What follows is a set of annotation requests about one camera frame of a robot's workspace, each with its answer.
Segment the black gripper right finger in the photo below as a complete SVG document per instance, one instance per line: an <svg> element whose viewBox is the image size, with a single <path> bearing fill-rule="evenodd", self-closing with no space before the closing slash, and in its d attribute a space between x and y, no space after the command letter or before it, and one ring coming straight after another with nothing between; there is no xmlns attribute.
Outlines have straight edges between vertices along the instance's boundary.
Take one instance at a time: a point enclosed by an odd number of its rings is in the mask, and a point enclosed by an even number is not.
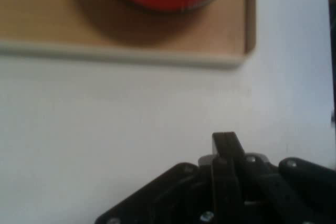
<svg viewBox="0 0 336 224"><path fill-rule="evenodd" d="M246 154L236 134L224 134L224 153L233 162L244 191L260 198L283 223L335 223L335 171L289 157L278 166Z"/></svg>

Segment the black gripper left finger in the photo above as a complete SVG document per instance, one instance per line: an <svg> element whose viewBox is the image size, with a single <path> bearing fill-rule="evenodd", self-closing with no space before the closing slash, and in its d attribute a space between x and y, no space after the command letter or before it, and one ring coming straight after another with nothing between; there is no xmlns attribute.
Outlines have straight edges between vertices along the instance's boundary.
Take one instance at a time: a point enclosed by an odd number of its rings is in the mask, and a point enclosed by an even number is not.
<svg viewBox="0 0 336 224"><path fill-rule="evenodd" d="M214 155L179 163L112 207L96 223L238 223L234 132L212 135Z"/></svg>

